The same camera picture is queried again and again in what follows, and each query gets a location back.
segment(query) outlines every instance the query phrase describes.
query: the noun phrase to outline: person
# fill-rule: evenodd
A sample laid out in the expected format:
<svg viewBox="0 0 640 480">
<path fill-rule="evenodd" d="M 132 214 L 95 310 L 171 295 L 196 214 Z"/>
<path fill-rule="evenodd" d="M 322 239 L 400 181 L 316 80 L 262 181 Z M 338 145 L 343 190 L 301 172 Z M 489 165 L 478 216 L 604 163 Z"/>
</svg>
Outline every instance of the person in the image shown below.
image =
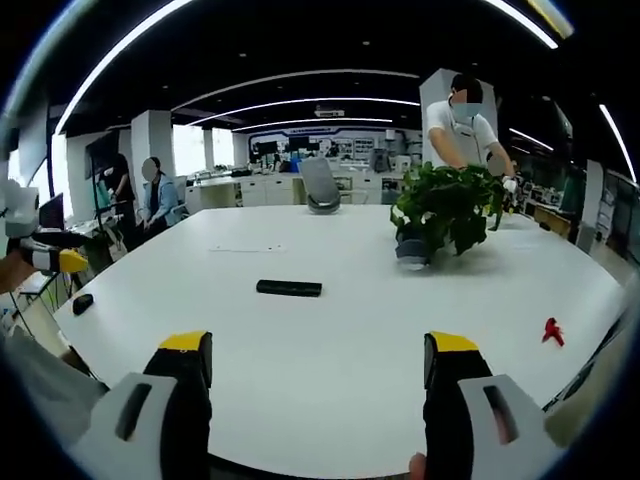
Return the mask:
<svg viewBox="0 0 640 480">
<path fill-rule="evenodd" d="M 142 165 L 142 176 L 148 182 L 145 187 L 144 211 L 140 244 L 164 232 L 178 223 L 172 212 L 178 206 L 178 192 L 173 181 L 161 170 L 157 157 L 147 158 Z"/>
<path fill-rule="evenodd" d="M 487 119 L 480 115 L 482 100 L 482 85 L 477 79 L 465 74 L 453 78 L 449 98 L 427 107 L 429 149 L 425 160 L 434 167 L 486 165 L 483 152 L 488 149 L 504 162 L 502 173 L 514 177 L 509 155 Z"/>
<path fill-rule="evenodd" d="M 118 153 L 113 167 L 103 172 L 101 179 L 104 180 L 107 188 L 113 191 L 111 202 L 116 204 L 116 214 L 122 215 L 119 221 L 120 231 L 127 250 L 130 250 L 134 242 L 136 214 L 133 208 L 135 195 L 131 187 L 127 158 Z"/>
</svg>

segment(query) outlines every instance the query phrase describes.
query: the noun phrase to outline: office chair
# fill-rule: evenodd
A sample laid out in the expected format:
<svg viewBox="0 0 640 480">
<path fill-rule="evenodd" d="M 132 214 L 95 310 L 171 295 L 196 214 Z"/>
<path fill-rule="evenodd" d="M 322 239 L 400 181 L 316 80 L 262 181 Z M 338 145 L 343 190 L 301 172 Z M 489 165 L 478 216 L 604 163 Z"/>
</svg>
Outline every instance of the office chair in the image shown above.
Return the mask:
<svg viewBox="0 0 640 480">
<path fill-rule="evenodd" d="M 178 205 L 171 209 L 171 213 L 178 215 L 180 221 L 185 218 L 189 218 L 189 211 L 187 210 L 187 205 L 185 203 L 185 196 L 187 193 L 187 177 L 176 177 L 173 179 L 173 184 L 176 187 L 176 191 L 178 192 Z"/>
<path fill-rule="evenodd" d="M 328 215 L 340 208 L 340 197 L 352 193 L 362 193 L 367 202 L 367 192 L 340 190 L 333 178 L 329 162 L 324 157 L 308 158 L 299 163 L 304 188 L 307 191 L 307 206 L 313 213 Z"/>
</svg>

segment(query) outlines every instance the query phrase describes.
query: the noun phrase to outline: green leaves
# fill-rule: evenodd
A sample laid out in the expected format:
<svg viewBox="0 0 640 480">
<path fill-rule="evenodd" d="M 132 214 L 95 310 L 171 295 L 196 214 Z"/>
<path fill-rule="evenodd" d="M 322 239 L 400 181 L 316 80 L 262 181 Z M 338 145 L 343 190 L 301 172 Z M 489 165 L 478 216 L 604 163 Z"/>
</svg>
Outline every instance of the green leaves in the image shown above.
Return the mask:
<svg viewBox="0 0 640 480">
<path fill-rule="evenodd" d="M 456 253 L 462 255 L 476 243 L 484 242 L 487 238 L 486 229 L 487 219 L 478 214 L 453 220 L 449 235 L 456 246 Z"/>
<path fill-rule="evenodd" d="M 426 163 L 417 173 L 405 174 L 408 188 L 395 205 L 408 223 L 392 208 L 391 221 L 398 232 L 419 232 L 428 257 L 444 247 L 447 235 L 458 255 L 484 242 L 487 220 L 482 216 L 483 208 L 489 206 L 490 215 L 497 214 L 497 223 L 502 215 L 504 188 L 500 181 L 479 166 L 458 170 Z"/>
</svg>

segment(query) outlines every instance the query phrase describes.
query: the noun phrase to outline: red clip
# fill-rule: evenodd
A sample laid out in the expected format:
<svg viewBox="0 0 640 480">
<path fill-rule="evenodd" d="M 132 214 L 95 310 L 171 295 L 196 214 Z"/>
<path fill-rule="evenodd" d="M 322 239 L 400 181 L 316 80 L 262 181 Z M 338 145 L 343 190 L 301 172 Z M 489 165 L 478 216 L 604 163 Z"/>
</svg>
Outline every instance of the red clip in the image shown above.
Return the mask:
<svg viewBox="0 0 640 480">
<path fill-rule="evenodd" d="M 547 323 L 544 326 L 544 336 L 542 337 L 542 341 L 546 342 L 551 337 L 553 337 L 556 342 L 558 342 L 558 345 L 560 345 L 561 347 L 564 346 L 564 340 L 562 339 L 562 330 L 560 330 L 558 322 L 556 322 L 556 319 L 553 317 L 547 320 Z"/>
</svg>

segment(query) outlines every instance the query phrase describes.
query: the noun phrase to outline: plant pot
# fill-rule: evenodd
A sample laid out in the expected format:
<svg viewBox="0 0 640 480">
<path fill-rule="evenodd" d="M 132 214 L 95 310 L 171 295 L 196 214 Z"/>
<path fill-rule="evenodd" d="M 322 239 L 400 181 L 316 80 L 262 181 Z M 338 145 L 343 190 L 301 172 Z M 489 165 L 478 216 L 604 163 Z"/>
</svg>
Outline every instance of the plant pot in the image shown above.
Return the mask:
<svg viewBox="0 0 640 480">
<path fill-rule="evenodd" d="M 396 258 L 398 263 L 407 270 L 421 270 L 431 261 L 427 255 L 427 248 L 418 231 L 405 226 L 396 234 Z"/>
</svg>

